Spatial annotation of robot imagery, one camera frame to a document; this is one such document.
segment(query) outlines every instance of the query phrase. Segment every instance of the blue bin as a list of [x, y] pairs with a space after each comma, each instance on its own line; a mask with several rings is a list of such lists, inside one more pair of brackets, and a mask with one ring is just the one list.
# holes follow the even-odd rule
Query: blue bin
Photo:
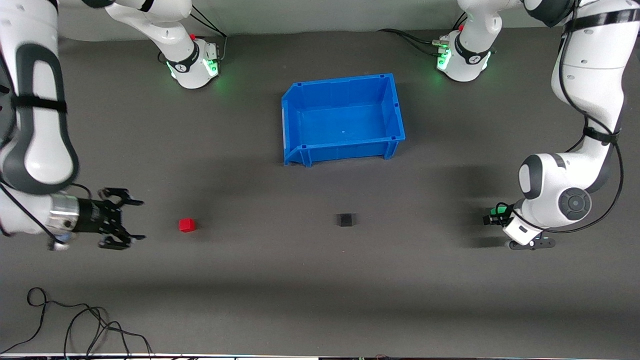
[[284, 164], [384, 156], [404, 140], [392, 74], [295, 83], [282, 97]]

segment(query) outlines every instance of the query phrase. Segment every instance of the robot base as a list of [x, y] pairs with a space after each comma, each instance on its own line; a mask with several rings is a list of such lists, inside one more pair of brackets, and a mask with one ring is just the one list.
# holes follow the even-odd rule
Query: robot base
[[196, 39], [193, 42], [200, 48], [200, 54], [189, 71], [179, 72], [167, 63], [169, 70], [171, 70], [171, 76], [176, 79], [183, 88], [187, 89], [201, 88], [220, 73], [218, 46], [202, 39]]
[[[448, 41], [450, 44], [453, 44], [459, 34], [460, 31], [455, 30], [447, 35], [441, 36], [440, 40]], [[436, 69], [444, 72], [455, 81], [466, 83], [477, 78], [478, 75], [480, 75], [480, 72], [486, 69], [486, 64], [490, 56], [491, 52], [489, 52], [484, 59], [479, 59], [477, 64], [469, 65], [465, 59], [456, 52], [455, 48], [450, 46], [438, 58]]]

